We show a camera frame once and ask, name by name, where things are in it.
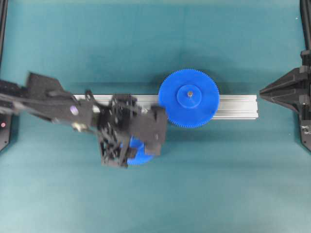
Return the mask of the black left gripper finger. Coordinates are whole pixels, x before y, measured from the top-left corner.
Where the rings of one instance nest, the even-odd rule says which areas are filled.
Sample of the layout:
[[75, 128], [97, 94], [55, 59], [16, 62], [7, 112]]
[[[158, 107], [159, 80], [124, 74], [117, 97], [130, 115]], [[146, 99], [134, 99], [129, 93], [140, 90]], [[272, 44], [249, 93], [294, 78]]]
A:
[[112, 167], [128, 167], [128, 159], [134, 159], [136, 149], [130, 147], [130, 138], [104, 138], [98, 137], [101, 163]]
[[145, 152], [150, 155], [160, 155], [161, 148], [166, 140], [168, 118], [163, 107], [152, 105], [145, 119], [144, 139]]

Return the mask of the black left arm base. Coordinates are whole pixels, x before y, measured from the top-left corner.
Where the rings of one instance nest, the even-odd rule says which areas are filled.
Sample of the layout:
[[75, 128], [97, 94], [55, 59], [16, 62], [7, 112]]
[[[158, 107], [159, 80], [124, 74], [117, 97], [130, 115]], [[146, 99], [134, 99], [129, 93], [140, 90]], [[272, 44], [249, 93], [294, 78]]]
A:
[[19, 116], [0, 115], [0, 153], [12, 147], [18, 139]]

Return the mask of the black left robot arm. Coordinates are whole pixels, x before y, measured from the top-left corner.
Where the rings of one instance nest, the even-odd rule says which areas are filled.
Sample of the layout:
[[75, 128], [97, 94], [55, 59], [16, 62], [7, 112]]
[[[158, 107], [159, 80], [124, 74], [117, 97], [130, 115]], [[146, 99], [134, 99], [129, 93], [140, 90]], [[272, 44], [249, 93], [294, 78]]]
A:
[[94, 134], [101, 163], [114, 167], [142, 164], [143, 155], [159, 156], [168, 123], [163, 107], [143, 108], [133, 95], [113, 94], [104, 104], [87, 90], [84, 98], [78, 99], [57, 79], [36, 73], [28, 75], [25, 86], [1, 81], [0, 111], [25, 111], [52, 123], [68, 124], [78, 132]]

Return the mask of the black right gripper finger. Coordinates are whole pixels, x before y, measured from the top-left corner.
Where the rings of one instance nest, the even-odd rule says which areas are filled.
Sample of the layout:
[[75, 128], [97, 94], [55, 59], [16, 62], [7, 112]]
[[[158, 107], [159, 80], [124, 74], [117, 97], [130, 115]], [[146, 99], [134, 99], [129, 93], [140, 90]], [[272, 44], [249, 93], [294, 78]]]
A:
[[269, 93], [266, 93], [260, 94], [260, 97], [271, 103], [275, 103], [285, 108], [291, 109], [297, 114], [301, 115], [304, 94], [299, 93], [299, 94], [272, 96]]
[[275, 82], [269, 84], [262, 90], [260, 90], [259, 94], [266, 94], [277, 90], [283, 90], [287, 87], [293, 87], [296, 84], [299, 84], [304, 80], [304, 74], [300, 72], [299, 68], [294, 68]]

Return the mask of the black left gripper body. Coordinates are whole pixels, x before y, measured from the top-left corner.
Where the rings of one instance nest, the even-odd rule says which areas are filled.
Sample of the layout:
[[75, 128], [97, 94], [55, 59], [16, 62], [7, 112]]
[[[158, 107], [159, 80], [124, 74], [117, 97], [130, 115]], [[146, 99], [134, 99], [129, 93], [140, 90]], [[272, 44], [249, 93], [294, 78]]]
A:
[[100, 104], [89, 90], [82, 99], [72, 98], [78, 103], [88, 101], [98, 109], [90, 125], [72, 123], [76, 131], [95, 133], [103, 143], [130, 143], [133, 137], [146, 140], [152, 134], [152, 111], [143, 113], [132, 95], [112, 95], [107, 105]]

